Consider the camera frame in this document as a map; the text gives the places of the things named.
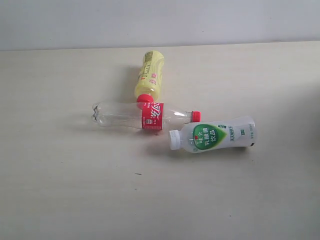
yellow bottle label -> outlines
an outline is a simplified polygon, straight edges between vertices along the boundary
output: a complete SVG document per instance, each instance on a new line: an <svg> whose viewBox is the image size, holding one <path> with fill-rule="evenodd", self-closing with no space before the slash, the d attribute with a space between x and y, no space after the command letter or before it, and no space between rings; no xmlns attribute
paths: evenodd
<svg viewBox="0 0 320 240"><path fill-rule="evenodd" d="M158 51L149 51L144 55L143 66L140 70L135 96L150 94L156 101L159 97L162 83L162 68L164 56Z"/></svg>

plastic bottle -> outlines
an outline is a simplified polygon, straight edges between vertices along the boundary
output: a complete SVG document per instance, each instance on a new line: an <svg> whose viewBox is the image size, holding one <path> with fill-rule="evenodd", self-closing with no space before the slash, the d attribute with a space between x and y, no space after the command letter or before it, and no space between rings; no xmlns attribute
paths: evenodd
<svg viewBox="0 0 320 240"><path fill-rule="evenodd" d="M164 63L165 57L158 51L148 51L144 55L138 83L134 90L137 103L157 101L161 90Z"/></svg>
<svg viewBox="0 0 320 240"><path fill-rule="evenodd" d="M93 105L92 119L102 127L126 126L137 129L172 130L183 124L200 122L199 111L187 112L158 102L108 103Z"/></svg>
<svg viewBox="0 0 320 240"><path fill-rule="evenodd" d="M189 123L181 131L169 132L170 148L184 148L190 153L209 150L249 147L257 139L256 125L249 116L238 117L228 121Z"/></svg>

white table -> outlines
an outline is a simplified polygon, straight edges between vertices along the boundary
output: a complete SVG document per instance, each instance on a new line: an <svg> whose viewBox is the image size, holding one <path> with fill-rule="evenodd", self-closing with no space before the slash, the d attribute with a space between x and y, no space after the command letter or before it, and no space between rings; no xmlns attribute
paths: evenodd
<svg viewBox="0 0 320 240"><path fill-rule="evenodd" d="M250 115L256 145L191 154L92 123L135 101L151 48L0 52L0 239L320 239L320 42L156 49L160 101Z"/></svg>

green label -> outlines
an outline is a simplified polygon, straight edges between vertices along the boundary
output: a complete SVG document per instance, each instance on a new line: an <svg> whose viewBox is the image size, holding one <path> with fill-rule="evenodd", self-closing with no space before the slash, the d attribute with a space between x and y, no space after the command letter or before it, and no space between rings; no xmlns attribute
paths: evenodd
<svg viewBox="0 0 320 240"><path fill-rule="evenodd" d="M221 143L226 135L219 127L199 124L193 130L193 141L197 149L206 150Z"/></svg>

